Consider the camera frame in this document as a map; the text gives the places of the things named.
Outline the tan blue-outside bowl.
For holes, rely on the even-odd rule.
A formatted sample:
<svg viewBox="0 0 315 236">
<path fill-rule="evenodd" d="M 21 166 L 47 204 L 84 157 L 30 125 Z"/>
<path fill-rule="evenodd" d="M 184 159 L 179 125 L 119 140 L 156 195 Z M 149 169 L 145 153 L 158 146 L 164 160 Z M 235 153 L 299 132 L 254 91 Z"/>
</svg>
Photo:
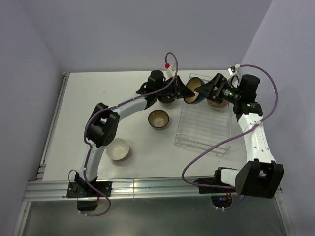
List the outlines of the tan blue-outside bowl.
<svg viewBox="0 0 315 236">
<path fill-rule="evenodd" d="M 186 87 L 190 89 L 194 93 L 194 96 L 185 97 L 184 102 L 187 104 L 198 104 L 200 103 L 204 97 L 200 95 L 198 92 L 195 91 L 196 88 L 204 85 L 204 81 L 201 80 L 199 77 L 192 77 L 187 82 Z"/>
</svg>

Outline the large tan pink-outside bowl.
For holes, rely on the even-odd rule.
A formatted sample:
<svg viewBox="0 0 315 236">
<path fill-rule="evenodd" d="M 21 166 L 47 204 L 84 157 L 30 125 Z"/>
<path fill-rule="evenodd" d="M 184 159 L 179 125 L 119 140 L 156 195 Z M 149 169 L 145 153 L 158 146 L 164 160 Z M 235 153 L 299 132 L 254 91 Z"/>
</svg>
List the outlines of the large tan pink-outside bowl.
<svg viewBox="0 0 315 236">
<path fill-rule="evenodd" d="M 206 99 L 207 100 L 207 103 L 211 106 L 211 107 L 214 107 L 214 108 L 218 108 L 218 109 L 222 109 L 224 107 L 226 107 L 229 102 L 224 100 L 223 102 L 221 102 L 220 104 L 212 101 L 212 100 L 209 100 L 209 99 Z"/>
</svg>

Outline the black glossy bowl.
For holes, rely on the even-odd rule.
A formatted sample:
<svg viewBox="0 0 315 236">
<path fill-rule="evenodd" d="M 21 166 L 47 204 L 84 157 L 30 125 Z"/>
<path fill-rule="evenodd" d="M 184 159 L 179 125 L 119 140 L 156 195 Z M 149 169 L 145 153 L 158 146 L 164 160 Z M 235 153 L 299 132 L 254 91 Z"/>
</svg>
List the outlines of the black glossy bowl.
<svg viewBox="0 0 315 236">
<path fill-rule="evenodd" d="M 157 99 L 162 104 L 162 106 L 170 106 L 171 104 L 174 103 L 176 97 L 172 95 L 164 95 L 158 96 Z"/>
</svg>

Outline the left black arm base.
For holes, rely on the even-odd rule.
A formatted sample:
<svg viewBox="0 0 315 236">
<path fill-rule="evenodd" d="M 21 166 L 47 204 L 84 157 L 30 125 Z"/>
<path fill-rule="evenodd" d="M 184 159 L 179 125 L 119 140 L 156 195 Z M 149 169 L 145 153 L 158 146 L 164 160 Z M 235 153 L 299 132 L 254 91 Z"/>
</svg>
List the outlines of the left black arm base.
<svg viewBox="0 0 315 236">
<path fill-rule="evenodd" d="M 92 188 L 75 171 L 74 180 L 68 180 L 67 198 L 77 198 L 77 209 L 80 212 L 95 211 L 98 207 L 99 198 L 110 197 L 112 191 L 111 181 L 97 181 L 97 178 L 90 182 Z"/>
</svg>

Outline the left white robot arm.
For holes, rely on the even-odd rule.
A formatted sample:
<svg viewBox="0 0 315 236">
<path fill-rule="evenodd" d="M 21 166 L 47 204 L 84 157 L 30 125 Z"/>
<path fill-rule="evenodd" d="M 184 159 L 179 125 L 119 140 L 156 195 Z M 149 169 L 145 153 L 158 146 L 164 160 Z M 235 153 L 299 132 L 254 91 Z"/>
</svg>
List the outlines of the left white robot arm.
<svg viewBox="0 0 315 236">
<path fill-rule="evenodd" d="M 191 91 L 181 81 L 176 70 L 166 73 L 153 70 L 135 94 L 124 102 L 112 107 L 103 103 L 96 105 L 84 131 L 84 142 L 89 146 L 83 167 L 76 173 L 74 181 L 79 183 L 78 191 L 91 196 L 96 190 L 98 166 L 105 147 L 113 142 L 119 122 L 128 116 L 146 110 L 156 103 L 159 97 L 171 96 L 176 99 L 193 97 Z"/>
</svg>

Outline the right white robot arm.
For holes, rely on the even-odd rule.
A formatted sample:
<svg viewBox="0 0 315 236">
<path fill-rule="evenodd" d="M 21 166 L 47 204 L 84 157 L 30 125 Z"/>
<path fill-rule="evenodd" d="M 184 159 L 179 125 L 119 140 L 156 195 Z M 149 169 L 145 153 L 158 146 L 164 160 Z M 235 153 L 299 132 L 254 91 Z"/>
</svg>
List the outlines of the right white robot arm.
<svg viewBox="0 0 315 236">
<path fill-rule="evenodd" d="M 245 74 L 234 87 L 231 81 L 218 73 L 211 81 L 194 90 L 217 104 L 228 101 L 244 134 L 247 162 L 242 169 L 219 167 L 213 186 L 217 191 L 234 187 L 239 195 L 272 198 L 284 176 L 284 167 L 276 163 L 266 139 L 263 111 L 256 102 L 260 79 Z"/>
</svg>

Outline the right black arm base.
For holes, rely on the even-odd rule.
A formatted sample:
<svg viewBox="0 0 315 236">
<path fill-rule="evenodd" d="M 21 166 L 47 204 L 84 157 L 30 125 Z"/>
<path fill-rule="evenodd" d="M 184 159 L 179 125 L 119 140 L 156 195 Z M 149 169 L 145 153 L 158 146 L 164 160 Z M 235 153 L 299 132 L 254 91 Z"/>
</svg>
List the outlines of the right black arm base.
<svg viewBox="0 0 315 236">
<path fill-rule="evenodd" d="M 198 178 L 194 183 L 204 185 L 216 185 L 214 178 Z M 232 194 L 236 193 L 235 189 L 227 189 L 220 187 L 205 187 L 199 186 L 198 191 L 200 194 L 210 194 L 212 204 L 221 209 L 229 208 L 232 206 Z"/>
</svg>

